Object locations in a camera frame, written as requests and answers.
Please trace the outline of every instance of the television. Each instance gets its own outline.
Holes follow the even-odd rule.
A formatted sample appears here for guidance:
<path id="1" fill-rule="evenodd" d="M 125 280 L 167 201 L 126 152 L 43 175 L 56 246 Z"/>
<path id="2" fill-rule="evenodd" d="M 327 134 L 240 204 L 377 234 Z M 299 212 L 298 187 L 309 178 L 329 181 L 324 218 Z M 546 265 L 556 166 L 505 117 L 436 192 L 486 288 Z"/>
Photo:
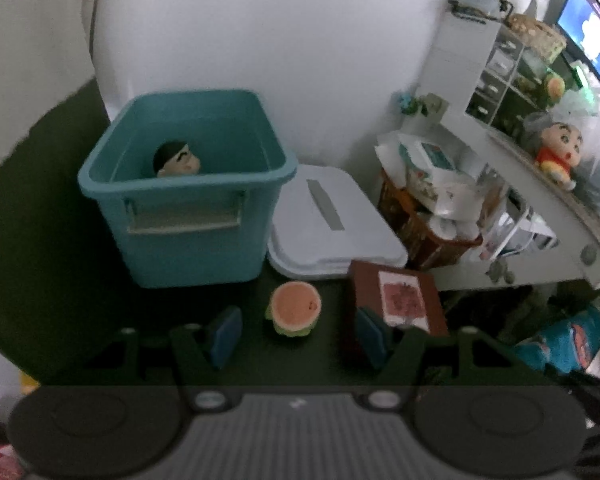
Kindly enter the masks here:
<path id="1" fill-rule="evenodd" d="M 567 38 L 567 60 L 581 60 L 600 80 L 600 2 L 566 0 L 556 25 Z"/>

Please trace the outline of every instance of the red object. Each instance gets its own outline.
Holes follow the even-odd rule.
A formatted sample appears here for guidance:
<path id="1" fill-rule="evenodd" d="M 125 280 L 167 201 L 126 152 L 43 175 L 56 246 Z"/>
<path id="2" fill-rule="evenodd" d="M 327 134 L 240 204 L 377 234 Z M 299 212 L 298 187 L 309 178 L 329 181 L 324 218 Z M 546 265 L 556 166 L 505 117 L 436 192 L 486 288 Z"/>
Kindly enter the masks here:
<path id="1" fill-rule="evenodd" d="M 18 480 L 24 475 L 18 460 L 13 456 L 0 457 L 0 480 Z"/>
<path id="2" fill-rule="evenodd" d="M 536 162 L 538 164 L 542 164 L 546 161 L 555 162 L 561 168 L 563 168 L 563 170 L 566 171 L 567 174 L 571 174 L 571 166 L 566 160 L 562 160 L 559 156 L 552 152 L 550 148 L 540 148 L 538 156 L 536 156 Z"/>
<path id="3" fill-rule="evenodd" d="M 576 325 L 575 323 L 571 324 L 571 329 L 573 330 L 573 347 L 576 352 L 576 359 L 582 369 L 586 370 L 592 361 L 587 333 L 584 331 L 583 327 Z"/>

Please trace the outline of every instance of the black round pad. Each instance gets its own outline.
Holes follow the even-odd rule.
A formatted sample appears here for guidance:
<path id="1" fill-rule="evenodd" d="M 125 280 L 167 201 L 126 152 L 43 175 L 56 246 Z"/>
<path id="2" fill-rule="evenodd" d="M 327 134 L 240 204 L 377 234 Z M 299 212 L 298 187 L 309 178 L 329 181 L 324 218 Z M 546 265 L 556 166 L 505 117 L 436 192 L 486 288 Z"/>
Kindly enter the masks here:
<path id="1" fill-rule="evenodd" d="M 491 478 L 529 478 L 573 464 L 582 407 L 558 386 L 440 386 L 414 406 L 416 430 L 444 462 Z"/>
<path id="2" fill-rule="evenodd" d="M 18 455 L 53 478 L 126 476 L 157 460 L 181 425 L 177 394 L 150 386 L 43 386 L 11 413 Z"/>

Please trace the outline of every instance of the tv screen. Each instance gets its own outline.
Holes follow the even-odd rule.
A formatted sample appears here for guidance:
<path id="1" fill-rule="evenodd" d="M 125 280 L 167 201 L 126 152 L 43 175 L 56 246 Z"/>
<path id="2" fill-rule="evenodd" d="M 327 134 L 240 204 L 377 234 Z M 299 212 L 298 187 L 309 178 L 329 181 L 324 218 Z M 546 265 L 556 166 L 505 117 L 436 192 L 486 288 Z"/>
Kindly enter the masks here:
<path id="1" fill-rule="evenodd" d="M 557 25 L 580 50 L 600 79 L 600 3 L 598 0 L 567 0 Z"/>

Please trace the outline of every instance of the woven basket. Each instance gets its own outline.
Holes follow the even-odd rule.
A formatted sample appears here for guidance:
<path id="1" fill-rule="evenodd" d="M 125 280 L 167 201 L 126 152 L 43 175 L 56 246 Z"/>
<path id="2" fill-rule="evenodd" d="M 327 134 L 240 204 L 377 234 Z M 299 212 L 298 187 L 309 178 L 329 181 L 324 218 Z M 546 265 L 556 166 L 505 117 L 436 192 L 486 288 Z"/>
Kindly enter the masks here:
<path id="1" fill-rule="evenodd" d="M 397 189 L 384 170 L 382 179 L 378 210 L 407 249 L 410 269 L 453 265 L 468 249 L 482 245 L 481 235 L 472 241 L 437 237 L 418 216 L 419 202 L 406 189 Z"/>
<path id="2" fill-rule="evenodd" d="M 512 14 L 507 24 L 526 46 L 531 47 L 549 65 L 567 46 L 567 40 L 560 32 L 535 18 Z"/>

